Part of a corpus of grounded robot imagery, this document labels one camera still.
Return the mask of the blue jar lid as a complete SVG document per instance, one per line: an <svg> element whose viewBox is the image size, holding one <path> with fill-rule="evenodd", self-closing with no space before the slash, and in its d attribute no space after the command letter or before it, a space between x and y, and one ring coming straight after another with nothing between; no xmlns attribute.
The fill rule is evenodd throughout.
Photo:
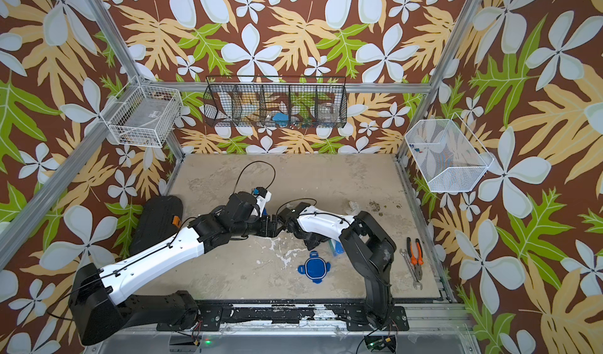
<svg viewBox="0 0 603 354"><path fill-rule="evenodd" d="M309 258L298 266L298 273L306 276L313 283L320 284L331 270L331 264L320 257L317 251L309 253Z"/></svg>

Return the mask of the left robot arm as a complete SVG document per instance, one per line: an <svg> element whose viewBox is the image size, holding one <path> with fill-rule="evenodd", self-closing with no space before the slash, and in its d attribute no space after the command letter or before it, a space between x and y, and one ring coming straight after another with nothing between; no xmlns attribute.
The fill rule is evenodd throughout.
<svg viewBox="0 0 603 354"><path fill-rule="evenodd" d="M75 275L68 306L84 346L93 346L126 327L162 324L191 327L199 314L187 291L141 296L147 283L180 264L227 244L234 236L270 236L276 227L264 213L271 193L263 187L229 196L224 206L201 214L173 236L121 262L87 264Z"/></svg>

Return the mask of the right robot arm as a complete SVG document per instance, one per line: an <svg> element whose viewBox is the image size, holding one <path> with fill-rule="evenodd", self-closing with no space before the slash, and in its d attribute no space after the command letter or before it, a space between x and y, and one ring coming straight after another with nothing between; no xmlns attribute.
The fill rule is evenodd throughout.
<svg viewBox="0 0 603 354"><path fill-rule="evenodd" d="M395 242L366 211L355 216L329 213L309 203L277 212L279 224L309 250L329 239L339 242L353 268L364 278L364 311L368 325L383 328L394 308L390 272L397 249Z"/></svg>

